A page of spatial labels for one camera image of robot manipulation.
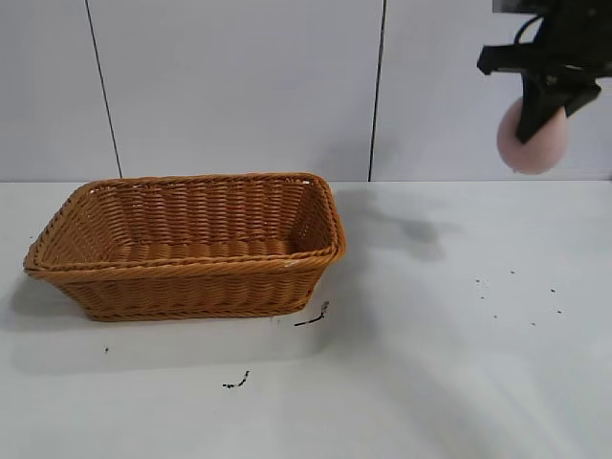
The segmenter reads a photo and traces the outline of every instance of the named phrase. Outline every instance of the pink sponge ball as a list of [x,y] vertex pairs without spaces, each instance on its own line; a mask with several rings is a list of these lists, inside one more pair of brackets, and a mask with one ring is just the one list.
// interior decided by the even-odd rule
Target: pink sponge ball
[[569,122],[565,109],[558,112],[527,142],[516,137],[523,99],[517,100],[506,112],[497,131],[497,149],[509,167],[527,175],[552,169],[567,149]]

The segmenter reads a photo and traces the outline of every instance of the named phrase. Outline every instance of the white tabletop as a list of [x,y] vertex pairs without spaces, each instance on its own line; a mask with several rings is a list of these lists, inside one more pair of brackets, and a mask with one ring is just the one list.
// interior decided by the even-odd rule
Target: white tabletop
[[611,184],[340,184],[303,312],[116,324],[21,273],[75,187],[0,185],[0,457],[612,457]]

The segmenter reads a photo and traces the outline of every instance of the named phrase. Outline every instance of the brown rectangular basket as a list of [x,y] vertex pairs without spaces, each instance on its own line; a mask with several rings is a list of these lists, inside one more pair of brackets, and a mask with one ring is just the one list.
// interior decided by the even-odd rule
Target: brown rectangular basket
[[94,320],[263,317],[302,309],[344,251],[312,174],[117,179],[75,191],[24,268]]

